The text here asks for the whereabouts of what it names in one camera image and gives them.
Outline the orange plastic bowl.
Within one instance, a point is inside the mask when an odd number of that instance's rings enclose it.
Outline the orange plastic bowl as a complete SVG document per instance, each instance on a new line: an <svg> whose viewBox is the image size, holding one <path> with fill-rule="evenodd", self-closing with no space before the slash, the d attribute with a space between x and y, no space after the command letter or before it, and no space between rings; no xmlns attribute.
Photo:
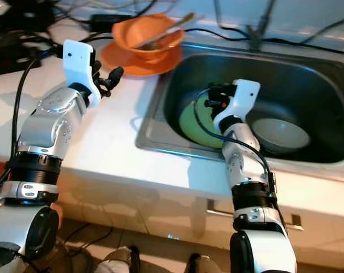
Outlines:
<svg viewBox="0 0 344 273"><path fill-rule="evenodd" d="M173 49L177 48L185 38L183 30L177 30L157 41L154 49L141 49L138 44L154 38L166 29L172 27L175 21L161 13L138 16L130 20L117 23L112 28L114 43L128 52L132 57L143 61L158 61L167 57Z"/></svg>

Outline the gold metal spoon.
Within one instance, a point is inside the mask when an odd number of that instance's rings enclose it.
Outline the gold metal spoon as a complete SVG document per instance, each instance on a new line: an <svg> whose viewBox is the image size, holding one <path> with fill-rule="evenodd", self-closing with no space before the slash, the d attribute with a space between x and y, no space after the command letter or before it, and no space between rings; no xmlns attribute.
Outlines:
<svg viewBox="0 0 344 273"><path fill-rule="evenodd" d="M157 34L156 36L152 37L151 39L148 39L148 41L144 42L140 49L143 50L156 50L159 49L161 46L159 42L169 36L171 33L174 33L175 31L178 31L182 28L182 26L185 26L190 21L195 18L195 13L188 13L188 15L184 16L182 19L176 21L174 24L169 26L166 30L162 31L160 34Z"/></svg>

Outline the orange plastic plate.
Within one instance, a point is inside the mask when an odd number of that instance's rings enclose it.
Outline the orange plastic plate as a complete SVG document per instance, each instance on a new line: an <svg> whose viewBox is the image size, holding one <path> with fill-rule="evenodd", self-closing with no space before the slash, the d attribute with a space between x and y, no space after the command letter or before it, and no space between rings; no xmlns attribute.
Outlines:
<svg viewBox="0 0 344 273"><path fill-rule="evenodd" d="M143 60L112 42L101 50L98 59L109 70L122 66L125 76L156 76L174 70L182 58L182 47L171 49L169 54L160 60Z"/></svg>

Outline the green plate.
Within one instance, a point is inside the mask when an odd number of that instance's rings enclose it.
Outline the green plate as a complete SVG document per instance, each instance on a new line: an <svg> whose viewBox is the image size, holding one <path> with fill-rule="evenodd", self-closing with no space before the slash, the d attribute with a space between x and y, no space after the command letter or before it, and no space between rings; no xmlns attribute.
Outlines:
<svg viewBox="0 0 344 273"><path fill-rule="evenodd" d="M204 128L212 133L221 135L218 128L213 124L213 118L211 117L212 109L205 106L205 101L207 99L208 96L206 94L198 99L196 107L198 117ZM197 123L197 119L193 114L192 102L182 110L179 118L179 125L180 130L182 130L183 134L191 141L215 149L221 149L223 147L223 142L220 139L206 134L205 130Z"/></svg>

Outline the black power adapter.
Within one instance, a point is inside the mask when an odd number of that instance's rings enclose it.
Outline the black power adapter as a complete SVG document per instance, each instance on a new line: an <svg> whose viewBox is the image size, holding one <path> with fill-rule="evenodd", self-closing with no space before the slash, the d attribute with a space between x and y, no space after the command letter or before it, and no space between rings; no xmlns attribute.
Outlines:
<svg viewBox="0 0 344 273"><path fill-rule="evenodd" d="M89 31L92 33L109 32L113 25L125 19L125 15L92 15L89 18Z"/></svg>

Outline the thin chrome sink faucet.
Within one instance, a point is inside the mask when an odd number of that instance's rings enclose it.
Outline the thin chrome sink faucet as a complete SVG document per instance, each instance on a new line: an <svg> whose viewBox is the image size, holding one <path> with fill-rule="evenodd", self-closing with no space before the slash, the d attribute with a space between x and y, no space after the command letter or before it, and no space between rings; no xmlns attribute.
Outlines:
<svg viewBox="0 0 344 273"><path fill-rule="evenodd" d="M253 28L250 25L246 26L248 34L248 49L251 52L260 52L267 28L270 25L271 13L273 12L276 2L277 0L268 0L266 8L258 21L257 28Z"/></svg>

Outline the white bowl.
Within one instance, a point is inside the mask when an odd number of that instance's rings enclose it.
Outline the white bowl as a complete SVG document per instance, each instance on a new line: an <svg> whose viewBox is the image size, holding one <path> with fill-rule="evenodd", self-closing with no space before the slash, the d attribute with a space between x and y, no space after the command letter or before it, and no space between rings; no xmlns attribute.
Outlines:
<svg viewBox="0 0 344 273"><path fill-rule="evenodd" d="M310 144L309 133L299 125L282 119L257 119L251 128L258 143L272 154L290 154Z"/></svg>

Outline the stainless steel sink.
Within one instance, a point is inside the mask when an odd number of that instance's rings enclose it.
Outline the stainless steel sink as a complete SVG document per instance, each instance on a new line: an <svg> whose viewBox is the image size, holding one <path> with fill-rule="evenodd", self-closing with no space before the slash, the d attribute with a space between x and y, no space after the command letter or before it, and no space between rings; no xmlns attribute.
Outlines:
<svg viewBox="0 0 344 273"><path fill-rule="evenodd" d="M138 133L138 148L221 161L217 149L183 134L183 109L209 84L242 78L261 85L247 116L282 119L310 138L303 148L261 153L274 172L291 172L344 181L344 63L338 60L185 43L180 64L161 75Z"/></svg>

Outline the black power strip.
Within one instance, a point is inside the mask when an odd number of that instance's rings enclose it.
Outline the black power strip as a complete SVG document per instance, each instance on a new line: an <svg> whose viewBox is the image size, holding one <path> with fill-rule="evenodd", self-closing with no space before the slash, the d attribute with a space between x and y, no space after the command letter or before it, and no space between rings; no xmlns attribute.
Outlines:
<svg viewBox="0 0 344 273"><path fill-rule="evenodd" d="M31 68L41 66L39 61L32 62L41 57L43 50L30 44L47 42L47 38L27 31L10 31L0 35L0 75L22 71L28 66Z"/></svg>

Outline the white sink cabinet door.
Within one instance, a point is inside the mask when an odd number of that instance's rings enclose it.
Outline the white sink cabinet door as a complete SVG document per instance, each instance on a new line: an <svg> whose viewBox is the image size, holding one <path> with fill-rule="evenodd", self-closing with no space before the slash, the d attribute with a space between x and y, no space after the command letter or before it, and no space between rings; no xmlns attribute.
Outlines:
<svg viewBox="0 0 344 273"><path fill-rule="evenodd" d="M135 185L125 185L121 197L133 208L148 234L229 249L234 234L232 218L207 214L208 198ZM215 208L233 212L230 198L215 200ZM302 218L304 231L288 228L298 262L344 270L344 218L283 205L279 208L284 218L291 214Z"/></svg>

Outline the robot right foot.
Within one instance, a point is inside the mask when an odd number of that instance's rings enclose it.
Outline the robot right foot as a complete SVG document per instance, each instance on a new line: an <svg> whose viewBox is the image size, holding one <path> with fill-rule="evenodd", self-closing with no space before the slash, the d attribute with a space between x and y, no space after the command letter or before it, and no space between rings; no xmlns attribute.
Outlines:
<svg viewBox="0 0 344 273"><path fill-rule="evenodd" d="M183 273L223 273L223 271L210 257L193 253L188 258Z"/></svg>

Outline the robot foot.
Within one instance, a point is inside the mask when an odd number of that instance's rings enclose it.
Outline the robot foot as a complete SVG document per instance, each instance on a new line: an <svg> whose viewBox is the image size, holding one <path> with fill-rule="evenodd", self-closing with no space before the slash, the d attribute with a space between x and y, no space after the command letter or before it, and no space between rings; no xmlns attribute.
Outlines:
<svg viewBox="0 0 344 273"><path fill-rule="evenodd" d="M109 253L92 273L139 273L139 271L139 249L132 245L122 246Z"/></svg>
<svg viewBox="0 0 344 273"><path fill-rule="evenodd" d="M193 253L188 258L183 273L223 273L223 271L210 257Z"/></svg>

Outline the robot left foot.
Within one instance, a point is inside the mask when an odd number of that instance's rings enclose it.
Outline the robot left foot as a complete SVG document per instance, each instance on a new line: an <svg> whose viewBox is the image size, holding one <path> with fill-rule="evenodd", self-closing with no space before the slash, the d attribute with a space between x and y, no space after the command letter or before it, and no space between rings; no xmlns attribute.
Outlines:
<svg viewBox="0 0 344 273"><path fill-rule="evenodd" d="M122 246L109 253L92 273L139 273L139 271L139 249L132 245Z"/></svg>

